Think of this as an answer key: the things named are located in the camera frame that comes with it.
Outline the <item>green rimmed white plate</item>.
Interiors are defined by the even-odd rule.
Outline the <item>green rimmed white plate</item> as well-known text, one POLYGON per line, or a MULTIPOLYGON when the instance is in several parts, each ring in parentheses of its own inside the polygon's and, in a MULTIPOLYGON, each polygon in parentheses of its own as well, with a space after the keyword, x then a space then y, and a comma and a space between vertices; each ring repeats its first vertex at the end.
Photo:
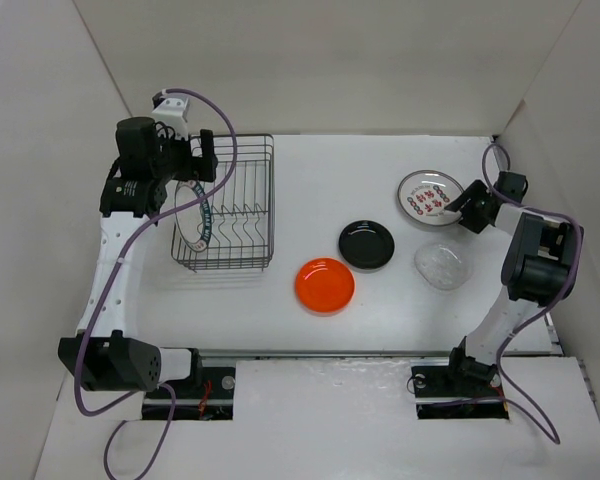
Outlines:
MULTIPOLYGON (((180 207, 204 197, 206 192, 197 181, 179 182, 175 189, 174 206, 180 207)), ((184 243, 195 253, 204 252, 211 243, 213 219, 207 199, 175 214, 176 228, 184 243)))

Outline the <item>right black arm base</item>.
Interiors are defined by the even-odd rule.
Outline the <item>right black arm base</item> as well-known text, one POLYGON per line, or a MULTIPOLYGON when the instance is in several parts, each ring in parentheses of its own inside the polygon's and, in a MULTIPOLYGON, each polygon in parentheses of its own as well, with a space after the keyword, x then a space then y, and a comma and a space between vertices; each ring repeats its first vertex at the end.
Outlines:
POLYGON ((503 390, 481 380, 452 378, 446 365, 414 365, 407 381, 419 420, 508 420, 503 390))

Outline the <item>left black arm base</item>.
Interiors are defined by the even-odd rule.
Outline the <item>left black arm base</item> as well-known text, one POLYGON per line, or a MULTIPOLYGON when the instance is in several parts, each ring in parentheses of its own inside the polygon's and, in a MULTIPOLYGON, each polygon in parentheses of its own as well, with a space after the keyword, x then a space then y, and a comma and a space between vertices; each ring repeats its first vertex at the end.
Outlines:
MULTIPOLYGON (((202 369, 201 379, 168 381, 175 392, 174 421, 230 421, 234 414, 234 366, 212 366, 202 369)), ((144 396, 142 420, 166 420, 171 409, 171 396, 159 388, 144 396)))

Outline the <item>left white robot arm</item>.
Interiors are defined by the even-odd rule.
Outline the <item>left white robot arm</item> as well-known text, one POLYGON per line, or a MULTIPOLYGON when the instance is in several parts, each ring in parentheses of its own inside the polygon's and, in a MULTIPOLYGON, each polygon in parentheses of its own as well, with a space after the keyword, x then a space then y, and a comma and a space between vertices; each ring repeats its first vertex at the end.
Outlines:
POLYGON ((172 181, 213 182, 214 134, 201 130, 200 151, 180 121, 131 117, 116 126, 118 156, 100 196, 100 250, 88 303, 58 357, 77 392, 151 392, 169 383, 184 397, 203 387, 199 354, 161 348, 138 337, 143 267, 172 181))

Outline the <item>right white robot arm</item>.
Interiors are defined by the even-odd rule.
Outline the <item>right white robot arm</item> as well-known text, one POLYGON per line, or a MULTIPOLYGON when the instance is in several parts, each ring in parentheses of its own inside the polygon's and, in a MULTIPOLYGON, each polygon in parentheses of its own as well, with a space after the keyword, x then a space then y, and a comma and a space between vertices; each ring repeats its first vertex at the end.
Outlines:
POLYGON ((526 187, 525 176, 502 172, 494 185, 474 181, 445 207, 473 233, 492 226, 511 236, 496 301, 442 369, 442 381, 453 393, 491 383, 512 339, 567 298, 575 285, 584 228, 569 216, 523 206, 526 187))

